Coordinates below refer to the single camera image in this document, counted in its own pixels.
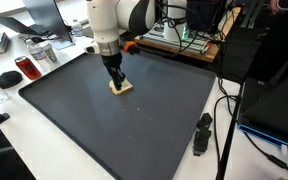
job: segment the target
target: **black mat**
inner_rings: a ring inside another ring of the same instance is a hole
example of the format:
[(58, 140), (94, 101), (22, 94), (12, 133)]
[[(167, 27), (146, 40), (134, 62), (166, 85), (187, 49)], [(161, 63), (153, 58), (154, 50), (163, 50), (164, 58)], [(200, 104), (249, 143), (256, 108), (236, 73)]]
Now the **black mat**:
[(134, 90), (121, 96), (100, 56), (86, 54), (19, 93), (113, 177), (172, 179), (215, 74), (147, 54), (123, 54), (122, 70)]

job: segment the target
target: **red bottle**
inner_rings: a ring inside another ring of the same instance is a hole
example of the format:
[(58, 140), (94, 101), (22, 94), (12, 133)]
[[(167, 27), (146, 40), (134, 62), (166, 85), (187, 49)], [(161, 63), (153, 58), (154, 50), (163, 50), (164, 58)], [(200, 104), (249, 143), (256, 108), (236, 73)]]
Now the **red bottle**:
[(30, 79), (35, 80), (41, 77), (40, 71), (34, 66), (32, 61), (25, 57), (21, 56), (15, 59), (15, 63), (18, 68)]

